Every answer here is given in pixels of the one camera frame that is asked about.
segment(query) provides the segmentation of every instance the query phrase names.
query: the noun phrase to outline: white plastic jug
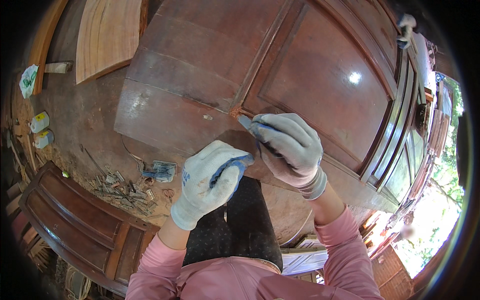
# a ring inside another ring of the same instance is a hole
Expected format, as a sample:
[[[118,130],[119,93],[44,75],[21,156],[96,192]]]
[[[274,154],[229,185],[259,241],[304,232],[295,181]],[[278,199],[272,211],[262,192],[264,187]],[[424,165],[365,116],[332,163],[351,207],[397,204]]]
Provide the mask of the white plastic jug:
[[[32,119],[32,124],[30,124],[30,129],[33,133],[39,133],[50,125],[50,117],[47,112],[41,112],[38,115],[34,116]]]
[[[53,142],[53,132],[50,130],[45,130],[41,134],[37,135],[35,138],[35,142],[33,143],[33,146],[35,146],[38,149],[44,148],[46,145],[49,143]]]

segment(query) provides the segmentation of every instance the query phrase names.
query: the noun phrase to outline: wooden door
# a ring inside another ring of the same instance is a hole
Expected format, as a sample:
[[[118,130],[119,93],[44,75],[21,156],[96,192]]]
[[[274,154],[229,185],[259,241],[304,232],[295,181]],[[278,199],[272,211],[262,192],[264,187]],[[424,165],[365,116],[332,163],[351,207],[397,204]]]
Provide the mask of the wooden door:
[[[413,182],[400,145],[418,84],[393,20],[381,3],[361,0],[296,0],[278,18],[241,109],[299,114],[322,140],[331,183],[357,180],[341,194],[398,205]]]
[[[97,284],[125,295],[146,247],[160,229],[96,198],[47,162],[20,208],[48,245]]]
[[[419,97],[395,22],[379,0],[165,0],[132,60],[115,130],[186,157],[223,140],[256,155],[247,176],[285,187],[235,117],[296,112],[319,133],[339,196],[395,211],[412,183],[405,146]]]

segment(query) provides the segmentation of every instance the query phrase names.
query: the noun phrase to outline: person's left hand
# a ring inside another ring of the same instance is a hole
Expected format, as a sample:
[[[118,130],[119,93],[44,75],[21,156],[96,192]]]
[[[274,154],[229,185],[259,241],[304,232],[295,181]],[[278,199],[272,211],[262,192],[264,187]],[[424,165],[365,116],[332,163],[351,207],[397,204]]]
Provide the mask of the person's left hand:
[[[238,188],[253,156],[221,141],[213,141],[185,162],[182,193],[172,205],[171,216],[184,230],[192,230],[198,220],[227,202]]]

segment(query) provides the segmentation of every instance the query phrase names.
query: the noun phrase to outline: black patterned pants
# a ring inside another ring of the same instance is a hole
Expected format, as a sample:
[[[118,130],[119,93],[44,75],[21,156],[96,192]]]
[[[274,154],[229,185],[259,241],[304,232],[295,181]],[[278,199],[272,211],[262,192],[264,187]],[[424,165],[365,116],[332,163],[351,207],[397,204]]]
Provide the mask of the black patterned pants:
[[[242,177],[227,207],[221,206],[198,221],[190,232],[183,265],[229,256],[261,258],[283,271],[282,253],[262,187],[250,177]]]

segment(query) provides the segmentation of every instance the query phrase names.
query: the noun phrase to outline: gray work glove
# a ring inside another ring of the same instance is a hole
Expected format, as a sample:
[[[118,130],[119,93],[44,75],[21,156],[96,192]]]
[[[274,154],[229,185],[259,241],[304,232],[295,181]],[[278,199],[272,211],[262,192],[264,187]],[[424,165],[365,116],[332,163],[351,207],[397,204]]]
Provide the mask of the gray work glove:
[[[253,156],[227,143],[213,141],[185,162],[179,199],[170,213],[178,227],[192,230],[198,220],[225,204],[237,190]]]
[[[276,178],[296,187],[306,200],[324,192],[324,150],[317,132],[302,118],[294,113],[256,115],[249,131],[263,143],[260,155]]]

